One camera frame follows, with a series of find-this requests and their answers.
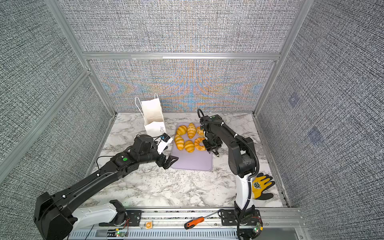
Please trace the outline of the ring shaped bread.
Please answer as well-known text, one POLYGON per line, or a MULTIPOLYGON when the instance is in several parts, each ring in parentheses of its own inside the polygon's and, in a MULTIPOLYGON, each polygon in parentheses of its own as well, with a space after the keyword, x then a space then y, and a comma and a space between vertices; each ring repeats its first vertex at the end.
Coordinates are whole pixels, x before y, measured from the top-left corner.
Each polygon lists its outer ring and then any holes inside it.
POLYGON ((195 145, 196 150, 198 150, 198 151, 205 151, 206 150, 206 147, 203 144, 203 140, 205 140, 204 137, 199 137, 199 138, 195 139, 194 145, 195 145))

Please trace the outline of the twisted knot bread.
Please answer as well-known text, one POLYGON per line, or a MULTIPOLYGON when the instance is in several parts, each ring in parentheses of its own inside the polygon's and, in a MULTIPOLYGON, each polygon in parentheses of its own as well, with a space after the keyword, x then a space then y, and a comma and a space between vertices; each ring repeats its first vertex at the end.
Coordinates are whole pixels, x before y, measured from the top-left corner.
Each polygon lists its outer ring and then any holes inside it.
POLYGON ((202 129, 201 126, 197 127, 197 133, 200 137, 204 136, 204 130, 202 129))

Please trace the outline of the small oblong striped roll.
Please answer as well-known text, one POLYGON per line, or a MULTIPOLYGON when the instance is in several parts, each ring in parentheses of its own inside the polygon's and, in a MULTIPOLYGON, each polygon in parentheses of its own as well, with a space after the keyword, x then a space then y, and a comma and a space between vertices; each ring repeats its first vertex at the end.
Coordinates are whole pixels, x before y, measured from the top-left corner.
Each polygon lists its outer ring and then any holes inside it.
POLYGON ((182 151, 184 149, 185 142, 184 142, 184 139, 180 135, 178 135, 178 134, 175 135, 174 142, 175 142, 176 147, 179 151, 182 151))

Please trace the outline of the small round striped bun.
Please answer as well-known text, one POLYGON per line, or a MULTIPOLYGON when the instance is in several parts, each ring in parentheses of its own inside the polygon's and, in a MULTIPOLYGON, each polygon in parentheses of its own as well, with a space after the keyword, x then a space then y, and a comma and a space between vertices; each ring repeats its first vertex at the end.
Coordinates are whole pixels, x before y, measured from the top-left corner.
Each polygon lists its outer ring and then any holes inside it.
POLYGON ((195 150, 195 144, 194 142, 188 140, 184 143, 184 149, 188 152, 188 153, 193 153, 194 150, 195 150))

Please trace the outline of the white paper gift bag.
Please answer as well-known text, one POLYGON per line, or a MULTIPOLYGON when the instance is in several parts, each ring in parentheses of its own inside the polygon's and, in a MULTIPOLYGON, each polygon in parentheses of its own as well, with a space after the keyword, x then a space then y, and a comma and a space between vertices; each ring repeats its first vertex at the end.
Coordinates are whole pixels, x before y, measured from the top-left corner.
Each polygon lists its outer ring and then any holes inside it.
POLYGON ((148 101, 141 101, 135 97, 135 105, 144 118, 144 127, 149 136, 158 137, 167 133, 158 94, 148 101))

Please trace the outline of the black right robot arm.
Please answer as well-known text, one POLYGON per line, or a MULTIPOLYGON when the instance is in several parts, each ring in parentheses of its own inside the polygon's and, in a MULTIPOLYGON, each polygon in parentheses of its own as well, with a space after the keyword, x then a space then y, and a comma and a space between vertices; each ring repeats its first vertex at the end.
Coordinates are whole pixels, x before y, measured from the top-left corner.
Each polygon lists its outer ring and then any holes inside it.
POLYGON ((232 130, 219 115, 204 115, 201 109, 197 110, 200 125, 203 129, 203 144, 209 153, 218 156, 218 149, 222 145, 228 148, 228 165, 236 176, 235 216, 238 225, 249 215, 255 207, 250 203, 252 196, 252 178, 260 170, 259 159, 255 153, 254 142, 232 130))

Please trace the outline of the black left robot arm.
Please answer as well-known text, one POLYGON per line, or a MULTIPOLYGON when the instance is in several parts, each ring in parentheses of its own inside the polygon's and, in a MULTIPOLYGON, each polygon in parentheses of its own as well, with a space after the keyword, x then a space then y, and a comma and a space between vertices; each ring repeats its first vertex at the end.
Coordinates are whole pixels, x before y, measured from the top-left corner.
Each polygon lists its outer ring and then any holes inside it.
POLYGON ((111 157, 99 170, 73 186, 53 195, 45 192, 37 198, 34 222, 45 240, 65 238, 75 224, 74 211, 106 186, 137 170, 140 164, 155 162, 168 169, 177 157, 166 157, 163 150, 173 139, 138 135, 133 145, 111 157))

